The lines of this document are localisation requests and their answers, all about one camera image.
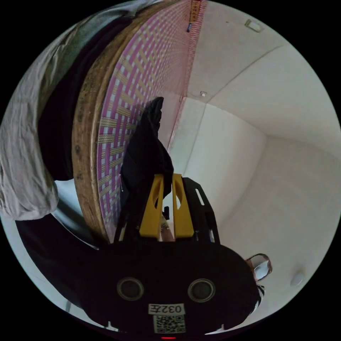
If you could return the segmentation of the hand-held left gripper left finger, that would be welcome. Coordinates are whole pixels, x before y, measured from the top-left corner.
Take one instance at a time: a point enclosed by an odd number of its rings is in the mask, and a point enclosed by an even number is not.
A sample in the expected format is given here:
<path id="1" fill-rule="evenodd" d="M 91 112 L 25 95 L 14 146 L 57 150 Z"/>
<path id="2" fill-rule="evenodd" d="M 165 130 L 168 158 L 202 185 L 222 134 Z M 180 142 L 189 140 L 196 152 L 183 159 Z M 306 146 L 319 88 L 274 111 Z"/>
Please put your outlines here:
<path id="1" fill-rule="evenodd" d="M 160 234 L 162 203 L 164 193 L 164 176 L 157 174 L 154 177 L 147 198 L 139 233 L 143 238 L 158 238 Z"/>

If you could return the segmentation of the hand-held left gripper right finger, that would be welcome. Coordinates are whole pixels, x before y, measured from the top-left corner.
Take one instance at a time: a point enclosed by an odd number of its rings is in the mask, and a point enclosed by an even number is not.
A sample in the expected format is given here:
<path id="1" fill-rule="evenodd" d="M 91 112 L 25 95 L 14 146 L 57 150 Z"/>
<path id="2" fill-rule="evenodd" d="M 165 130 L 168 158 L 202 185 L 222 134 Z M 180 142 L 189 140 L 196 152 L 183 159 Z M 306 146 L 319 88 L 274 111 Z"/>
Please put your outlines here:
<path id="1" fill-rule="evenodd" d="M 176 239 L 192 238 L 194 228 L 181 174 L 172 177 L 173 227 Z"/>

